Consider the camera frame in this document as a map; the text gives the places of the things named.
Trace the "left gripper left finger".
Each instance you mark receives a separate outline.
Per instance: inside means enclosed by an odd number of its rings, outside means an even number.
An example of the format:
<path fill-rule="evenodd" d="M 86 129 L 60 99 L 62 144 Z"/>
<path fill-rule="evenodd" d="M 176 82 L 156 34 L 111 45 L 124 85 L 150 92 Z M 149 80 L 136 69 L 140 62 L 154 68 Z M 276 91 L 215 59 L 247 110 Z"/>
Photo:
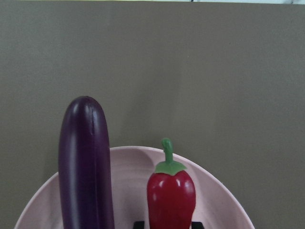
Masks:
<path fill-rule="evenodd" d="M 144 221 L 136 221 L 133 224 L 133 229 L 144 229 L 145 222 Z"/>

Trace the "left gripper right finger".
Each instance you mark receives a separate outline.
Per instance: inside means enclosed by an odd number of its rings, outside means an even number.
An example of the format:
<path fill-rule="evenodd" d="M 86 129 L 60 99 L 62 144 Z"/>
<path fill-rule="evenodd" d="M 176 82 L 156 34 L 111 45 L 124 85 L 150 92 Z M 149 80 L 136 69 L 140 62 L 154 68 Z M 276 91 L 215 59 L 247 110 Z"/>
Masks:
<path fill-rule="evenodd" d="M 203 223 L 199 221 L 192 221 L 191 229 L 203 229 Z"/>

